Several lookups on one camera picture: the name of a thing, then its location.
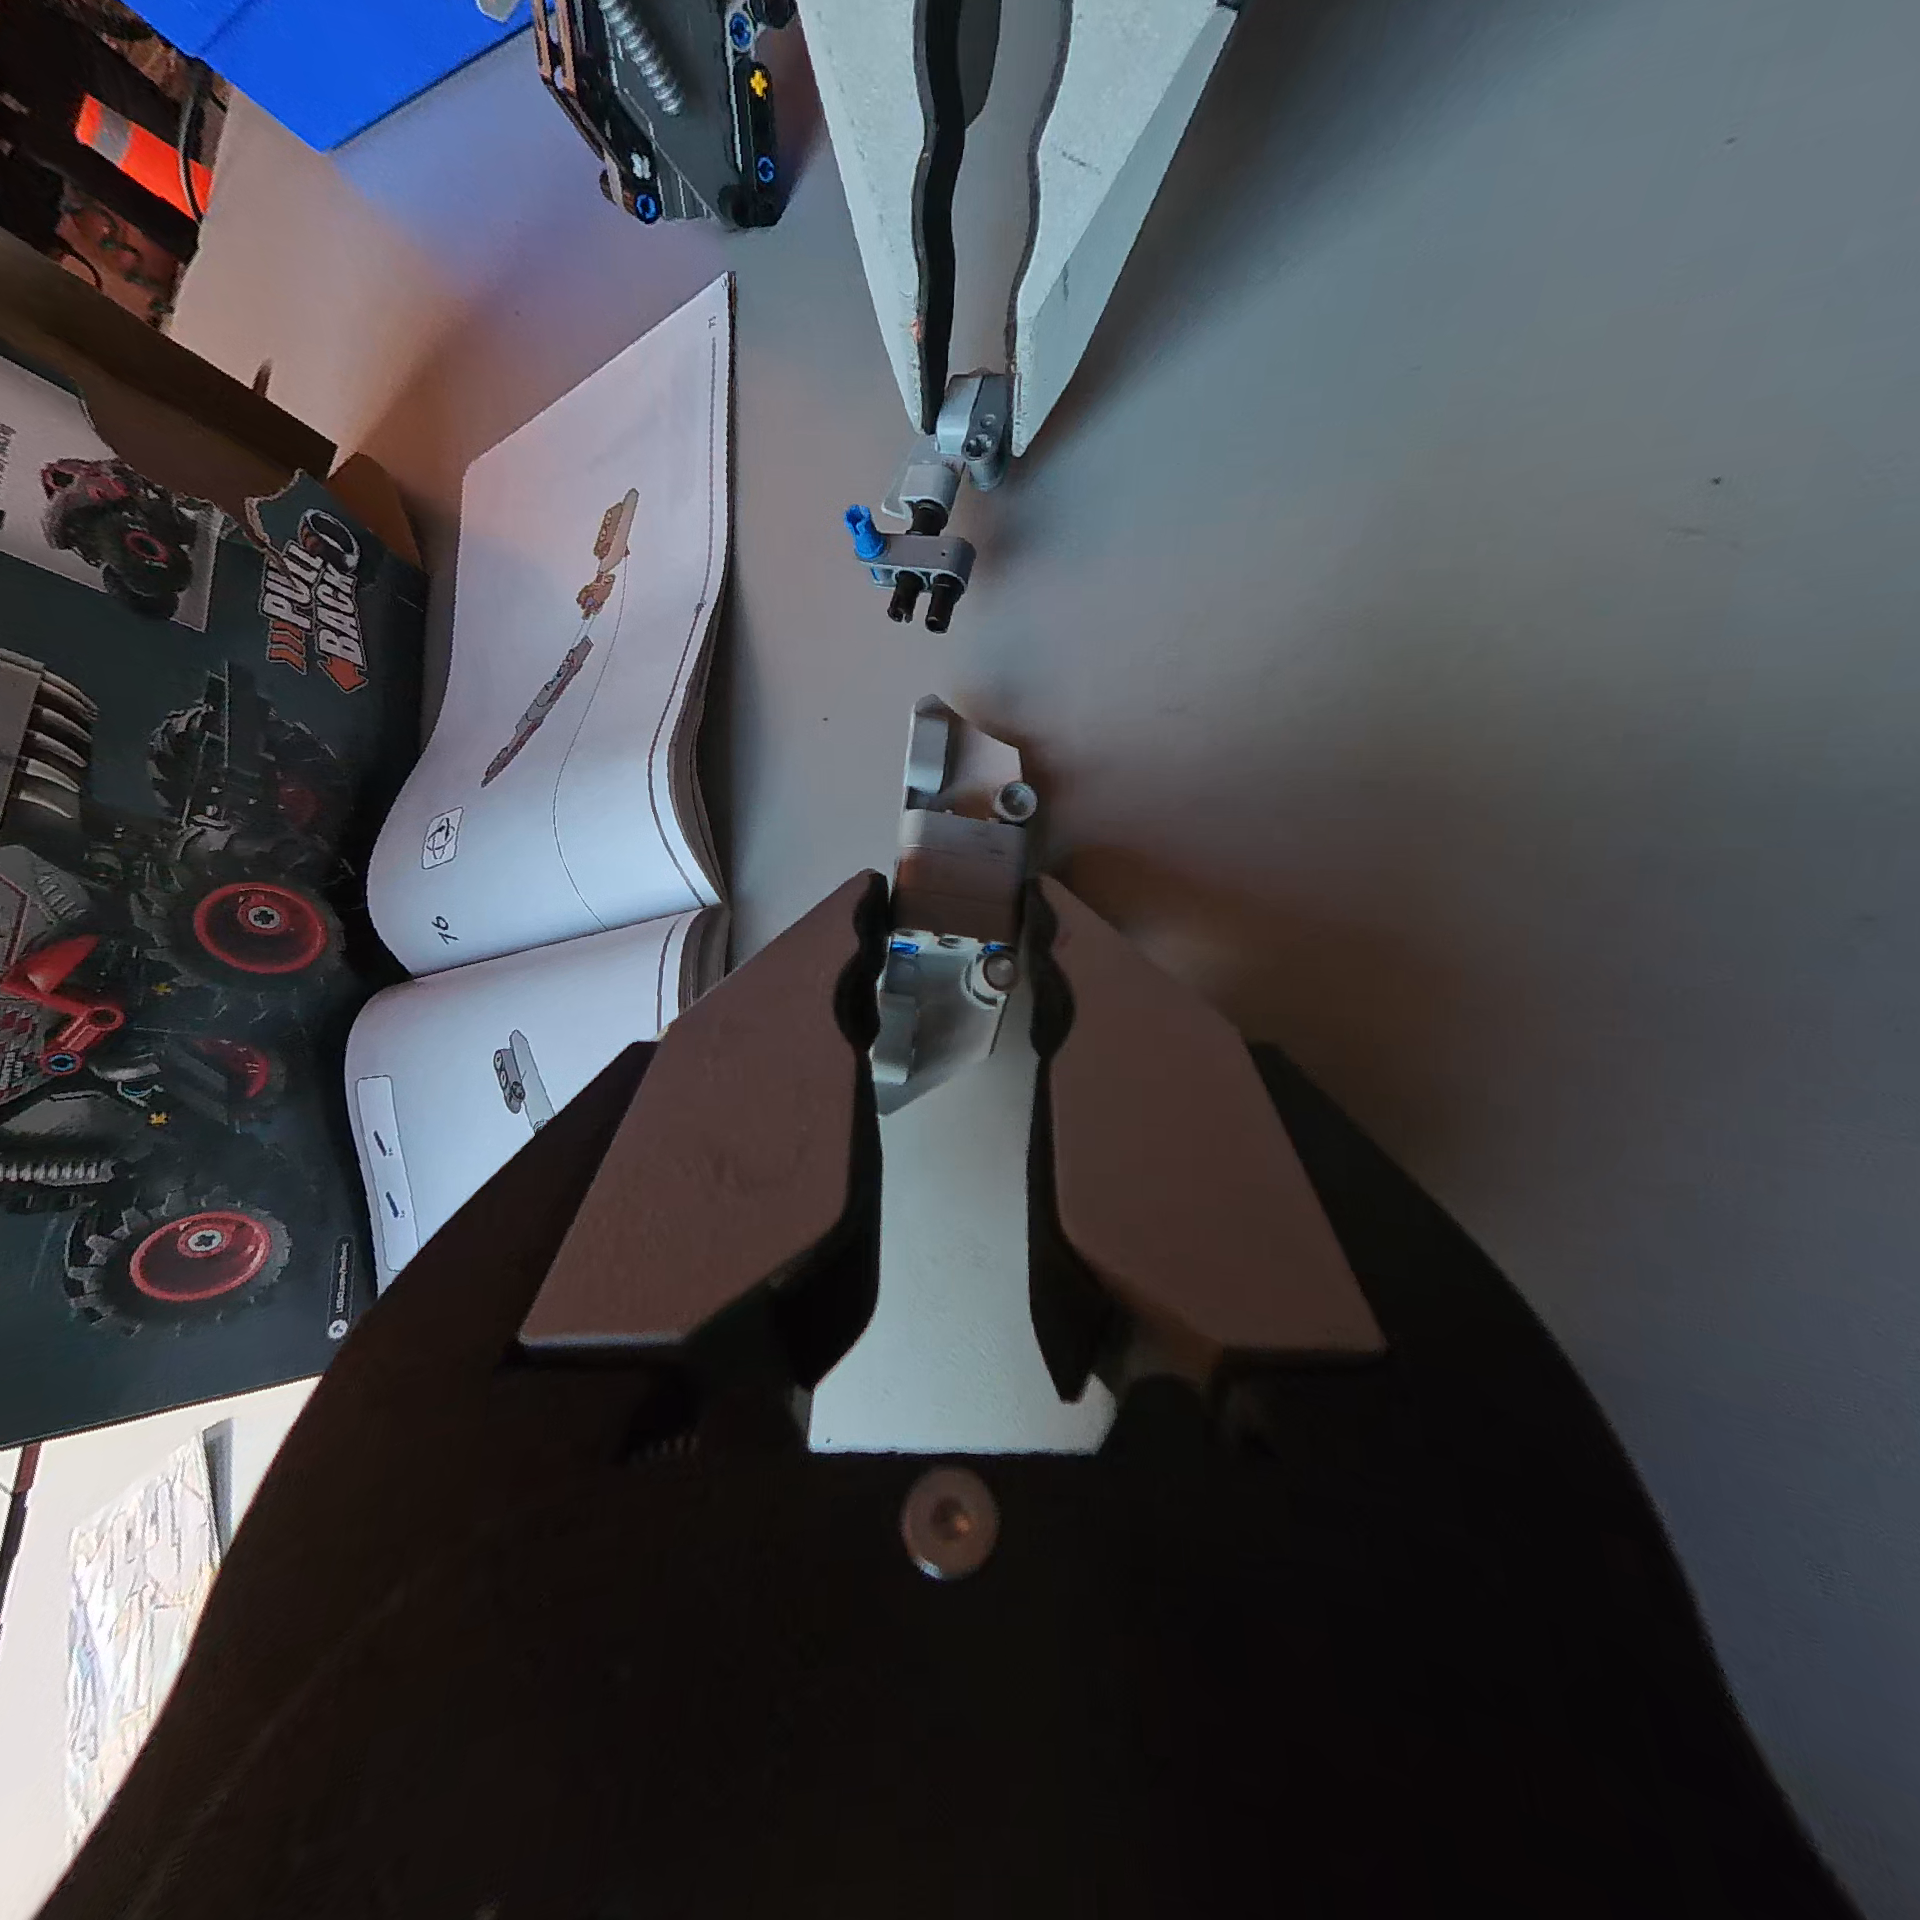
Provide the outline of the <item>dark lego truck chassis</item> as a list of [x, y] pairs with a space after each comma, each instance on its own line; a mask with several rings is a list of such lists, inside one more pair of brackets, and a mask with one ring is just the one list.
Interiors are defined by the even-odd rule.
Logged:
[[539, 82], [595, 155], [604, 195], [646, 226], [775, 226], [772, 71], [760, 42], [794, 1], [531, 1]]

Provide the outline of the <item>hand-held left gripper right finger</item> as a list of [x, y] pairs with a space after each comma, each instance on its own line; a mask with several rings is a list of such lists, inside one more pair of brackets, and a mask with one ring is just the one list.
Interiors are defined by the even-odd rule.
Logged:
[[1028, 1313], [1057, 1399], [1383, 1358], [1237, 1027], [1057, 878], [1028, 931]]

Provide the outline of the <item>grey lego panel assembly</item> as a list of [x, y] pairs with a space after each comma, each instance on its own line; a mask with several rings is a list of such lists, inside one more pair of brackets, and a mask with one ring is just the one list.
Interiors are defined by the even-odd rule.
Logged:
[[929, 696], [909, 716], [890, 931], [876, 981], [873, 1088], [890, 1117], [987, 1060], [1021, 977], [1021, 756]]

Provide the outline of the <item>orange striped object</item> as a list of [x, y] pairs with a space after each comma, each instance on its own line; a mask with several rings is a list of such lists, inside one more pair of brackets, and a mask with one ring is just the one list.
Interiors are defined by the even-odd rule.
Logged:
[[169, 211], [193, 223], [204, 218], [214, 168], [199, 158], [193, 118], [179, 122], [175, 136], [164, 136], [128, 118], [97, 94], [82, 94], [72, 136], [82, 152], [106, 161]]

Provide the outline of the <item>blue plastic bin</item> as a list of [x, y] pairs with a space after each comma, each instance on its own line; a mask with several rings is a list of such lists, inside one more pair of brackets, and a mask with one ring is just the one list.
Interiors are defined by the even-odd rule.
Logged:
[[528, 1], [129, 1], [316, 152], [334, 152], [531, 24]]

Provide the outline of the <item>small grey lego connector assembly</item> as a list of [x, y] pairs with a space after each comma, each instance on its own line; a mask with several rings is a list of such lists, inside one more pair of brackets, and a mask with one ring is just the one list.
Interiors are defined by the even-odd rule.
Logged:
[[1002, 371], [949, 376], [933, 428], [905, 448], [880, 507], [843, 511], [854, 558], [886, 592], [890, 619], [923, 617], [929, 633], [949, 632], [978, 561], [952, 511], [966, 488], [1001, 488], [1012, 461], [1012, 395]]

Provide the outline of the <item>lego monster truck box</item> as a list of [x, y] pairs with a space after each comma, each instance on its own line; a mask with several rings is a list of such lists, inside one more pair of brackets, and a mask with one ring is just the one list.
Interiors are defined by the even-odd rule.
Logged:
[[348, 472], [149, 454], [3, 348], [3, 1445], [304, 1378], [426, 578]]

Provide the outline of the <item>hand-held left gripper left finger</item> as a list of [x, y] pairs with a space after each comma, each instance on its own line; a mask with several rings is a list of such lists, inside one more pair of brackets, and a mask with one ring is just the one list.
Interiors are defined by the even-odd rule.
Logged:
[[861, 870], [658, 1039], [521, 1320], [528, 1358], [816, 1387], [879, 1301], [879, 967]]

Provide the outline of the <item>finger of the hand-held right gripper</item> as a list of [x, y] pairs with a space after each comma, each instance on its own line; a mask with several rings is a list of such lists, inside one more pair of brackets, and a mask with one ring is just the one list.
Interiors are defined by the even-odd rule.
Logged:
[[949, 371], [965, 6], [801, 1], [797, 17], [883, 355], [926, 435]]
[[1116, 291], [1221, 61], [1236, 1], [1066, 1], [1028, 144], [1006, 316], [1012, 457], [1034, 448]]

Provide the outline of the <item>clear plastic bag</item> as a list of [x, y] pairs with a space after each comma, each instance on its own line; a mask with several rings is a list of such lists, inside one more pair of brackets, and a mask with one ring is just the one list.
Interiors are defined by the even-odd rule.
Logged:
[[179, 1676], [221, 1567], [204, 1434], [75, 1527], [64, 1632], [64, 1838], [79, 1851]]

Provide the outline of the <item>lego instruction booklet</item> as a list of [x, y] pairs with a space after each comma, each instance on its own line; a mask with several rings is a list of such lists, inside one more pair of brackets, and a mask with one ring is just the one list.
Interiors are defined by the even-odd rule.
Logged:
[[379, 1290], [725, 968], [699, 727], [730, 378], [719, 274], [462, 478], [442, 705], [366, 871], [405, 981], [343, 1070]]

